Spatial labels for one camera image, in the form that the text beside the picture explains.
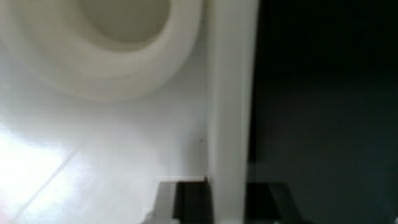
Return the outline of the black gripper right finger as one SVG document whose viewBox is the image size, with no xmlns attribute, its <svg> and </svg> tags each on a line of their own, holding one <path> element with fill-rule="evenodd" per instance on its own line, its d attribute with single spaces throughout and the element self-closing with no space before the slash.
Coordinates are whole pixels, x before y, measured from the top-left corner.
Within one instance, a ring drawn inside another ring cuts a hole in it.
<svg viewBox="0 0 398 224">
<path fill-rule="evenodd" d="M 285 183 L 247 185 L 246 224 L 308 224 Z"/>
</svg>

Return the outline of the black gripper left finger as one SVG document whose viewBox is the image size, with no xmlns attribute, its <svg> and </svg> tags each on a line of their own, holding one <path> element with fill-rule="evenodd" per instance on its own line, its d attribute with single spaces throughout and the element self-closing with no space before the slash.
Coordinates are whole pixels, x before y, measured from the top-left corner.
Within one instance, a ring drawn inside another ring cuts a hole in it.
<svg viewBox="0 0 398 224">
<path fill-rule="evenodd" d="M 207 181 L 160 183 L 155 224 L 214 224 L 212 190 Z"/>
</svg>

